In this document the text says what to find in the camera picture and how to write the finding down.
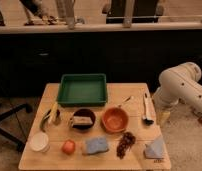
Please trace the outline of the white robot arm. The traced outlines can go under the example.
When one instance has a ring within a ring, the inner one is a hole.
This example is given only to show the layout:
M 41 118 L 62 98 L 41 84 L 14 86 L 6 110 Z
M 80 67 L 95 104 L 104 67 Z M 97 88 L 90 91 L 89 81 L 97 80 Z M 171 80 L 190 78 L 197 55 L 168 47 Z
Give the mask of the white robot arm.
M 185 101 L 202 113 L 202 85 L 198 83 L 202 71 L 194 62 L 186 62 L 162 71 L 160 86 L 153 95 L 158 109 L 173 108 L 179 100 Z

